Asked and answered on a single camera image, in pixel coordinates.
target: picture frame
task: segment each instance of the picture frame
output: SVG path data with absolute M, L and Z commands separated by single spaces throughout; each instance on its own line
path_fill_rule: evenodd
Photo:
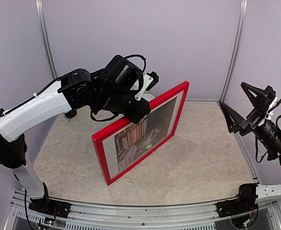
M 112 184 L 169 140 L 176 131 L 189 82 L 149 102 L 151 112 L 138 124 L 121 118 L 92 135 L 107 185 Z

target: beige marbled surface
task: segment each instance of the beige marbled surface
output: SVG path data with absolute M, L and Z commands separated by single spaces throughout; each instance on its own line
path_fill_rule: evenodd
M 34 165 L 50 196 L 116 205 L 173 205 L 233 197 L 239 185 L 252 183 L 216 103 L 186 102 L 175 136 L 107 186 L 91 135 L 110 123 L 92 121 L 87 107 L 72 120 L 57 117 Z

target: framed picture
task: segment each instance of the framed picture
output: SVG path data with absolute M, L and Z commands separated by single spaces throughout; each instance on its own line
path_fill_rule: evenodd
M 175 134 L 188 87 L 189 83 L 185 81 L 151 100 L 151 112 L 138 124 L 121 118 L 92 136 L 108 185 Z

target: red picture frame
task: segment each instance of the red picture frame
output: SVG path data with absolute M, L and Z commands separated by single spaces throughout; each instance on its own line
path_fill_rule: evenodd
M 115 137 L 115 134 L 118 133 L 119 131 L 121 131 L 127 127 L 132 127 L 133 124 L 127 118 L 123 117 L 123 118 L 115 121 L 114 123 L 108 125 L 107 127 L 103 128 L 99 132 L 92 135 L 94 148 L 95 148 L 95 151 L 96 151 L 99 163 L 100 163 L 100 167 L 102 169 L 102 172 L 103 172 L 103 175 L 105 178 L 105 182 L 107 183 L 107 185 L 110 185 L 114 181 L 118 180 L 121 176 L 126 174 L 133 167 L 135 167 L 137 164 L 139 164 L 141 161 L 143 161 L 146 157 L 148 157 L 151 153 L 153 153 L 156 149 L 158 149 L 161 145 L 163 145 L 167 140 L 169 140 L 175 134 L 176 127 L 177 127 L 178 121 L 180 119 L 182 109 L 184 106 L 184 102 L 185 102 L 185 99 L 187 96 L 188 87 L 189 87 L 189 82 L 185 81 L 149 102 L 151 111 L 154 111 L 155 109 L 158 109 L 159 106 L 163 106 L 163 104 L 168 103 L 171 100 L 173 101 L 173 99 L 176 98 L 177 96 L 178 96 L 178 98 L 180 97 L 179 98 L 180 101 L 178 101 L 178 105 L 176 108 L 177 112 L 175 115 L 172 114 L 172 116 L 174 117 L 174 118 L 173 117 L 171 118 L 171 119 L 174 119 L 172 129 L 170 130 L 170 132 L 168 132 L 169 133 L 168 136 L 166 136 L 164 139 L 162 139 L 154 147 L 149 149 L 148 152 L 146 152 L 144 155 L 142 155 L 139 159 L 135 160 L 131 165 L 129 165 L 122 171 L 118 172 L 118 174 L 116 174 L 116 175 L 114 175 L 114 173 L 112 173 L 113 175 L 110 174 L 110 171 L 113 171 L 113 170 L 109 169 L 110 160 L 107 160 L 108 155 L 105 154 L 104 142 L 106 139 L 112 139 L 113 136 Z M 131 142 L 132 139 L 135 139 L 134 133 L 141 133 L 142 130 L 144 130 L 142 125 L 139 125 L 138 127 L 136 127 L 135 130 L 133 129 L 133 132 L 131 132 L 131 135 L 130 135 L 130 138 L 128 141 Z

